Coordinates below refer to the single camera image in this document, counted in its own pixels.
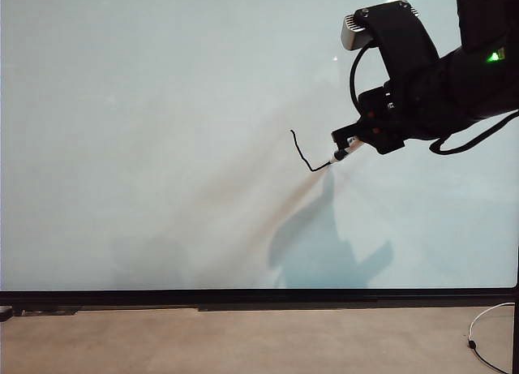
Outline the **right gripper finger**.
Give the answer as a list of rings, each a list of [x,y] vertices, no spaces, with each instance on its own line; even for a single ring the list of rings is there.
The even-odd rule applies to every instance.
[[[349,144],[349,139],[357,136],[362,130],[362,126],[358,123],[353,123],[348,126],[332,131],[332,140],[335,144]]]

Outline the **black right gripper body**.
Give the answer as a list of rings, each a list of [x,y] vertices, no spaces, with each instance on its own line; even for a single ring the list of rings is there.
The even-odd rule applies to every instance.
[[[402,130],[388,108],[392,94],[385,85],[362,92],[358,98],[360,130],[356,136],[385,155],[405,147]]]

